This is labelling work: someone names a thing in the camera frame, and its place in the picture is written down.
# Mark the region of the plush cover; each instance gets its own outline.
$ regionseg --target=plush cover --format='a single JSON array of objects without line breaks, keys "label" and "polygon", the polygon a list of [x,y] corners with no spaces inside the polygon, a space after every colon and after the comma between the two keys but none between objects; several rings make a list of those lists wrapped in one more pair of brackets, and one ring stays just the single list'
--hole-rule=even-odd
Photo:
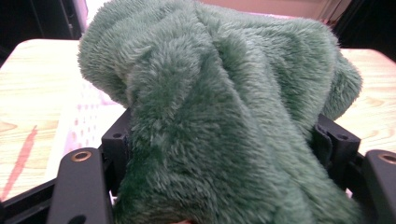
[{"label": "plush cover", "polygon": [[358,223],[308,146],[361,78],[317,21],[191,0],[114,0],[80,42],[82,75],[132,109],[116,223]]}]

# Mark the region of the green fuzzy fabric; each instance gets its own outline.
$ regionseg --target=green fuzzy fabric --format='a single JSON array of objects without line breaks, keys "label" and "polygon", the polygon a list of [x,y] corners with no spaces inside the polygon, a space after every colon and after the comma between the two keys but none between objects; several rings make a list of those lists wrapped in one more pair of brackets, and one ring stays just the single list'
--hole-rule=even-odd
[{"label": "green fuzzy fabric", "polygon": [[117,223],[359,223],[308,143],[361,78],[319,22],[190,0],[114,0],[81,73],[132,108]]}]

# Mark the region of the light wood surface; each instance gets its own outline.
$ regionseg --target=light wood surface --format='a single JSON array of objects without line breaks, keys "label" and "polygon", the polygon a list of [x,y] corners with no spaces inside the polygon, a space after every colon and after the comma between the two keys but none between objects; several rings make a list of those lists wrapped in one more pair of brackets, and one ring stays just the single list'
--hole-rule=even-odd
[{"label": "light wood surface", "polygon": [[[362,139],[362,154],[376,148],[396,152],[396,64],[371,49],[342,52],[360,70],[364,83],[360,98],[336,122]],[[43,183],[48,172],[56,171],[51,154],[64,150],[57,149],[57,141],[62,142],[58,138],[67,134],[64,114],[72,111],[67,107],[75,105],[79,92],[87,94],[80,88],[87,84],[77,53],[77,41],[30,40],[19,44],[1,68],[1,200]]]}]

